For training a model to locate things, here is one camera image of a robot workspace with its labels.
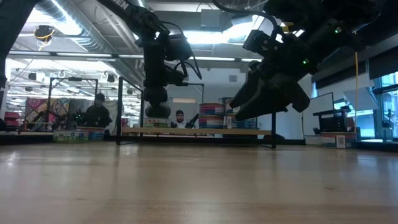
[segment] wooden shelf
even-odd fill
[[[271,131],[263,131],[263,130],[248,130],[248,129],[180,129],[180,128],[122,128],[122,133],[271,135]]]

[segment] person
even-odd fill
[[[87,127],[105,128],[112,122],[108,109],[103,105],[104,102],[105,96],[98,93],[95,96],[95,104],[86,110]]]
[[[185,128],[185,125],[187,125],[187,121],[184,120],[184,112],[182,110],[178,110],[177,112],[175,112],[175,119],[177,120],[178,128]]]

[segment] stacked containers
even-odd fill
[[[199,128],[223,129],[224,116],[224,104],[202,103],[200,105]]]
[[[244,121],[237,121],[235,119],[236,113],[239,111],[239,107],[231,108],[230,103],[232,99],[226,100],[226,126],[228,129],[256,129],[257,118],[251,118]]]

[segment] black shirt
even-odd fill
[[[104,106],[91,106],[86,111],[88,127],[107,127],[112,119],[109,118],[109,111]]]

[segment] ceiling duct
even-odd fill
[[[130,0],[129,2],[140,6],[146,6],[146,3],[140,0]],[[73,41],[82,46],[88,52],[106,54],[116,53],[115,49],[100,34],[96,27],[70,0],[42,0],[36,4],[35,8],[42,14],[54,18],[59,25],[64,25],[65,27],[70,27],[70,25],[68,25],[68,22],[70,22],[70,20],[73,20],[78,28],[81,29],[81,33],[78,35],[90,37],[73,39]],[[140,75],[138,74],[139,72],[130,67],[126,62],[122,60],[117,60],[115,62],[105,63],[107,63],[109,66],[114,67],[118,73],[120,73],[130,82],[142,86],[142,80]]]

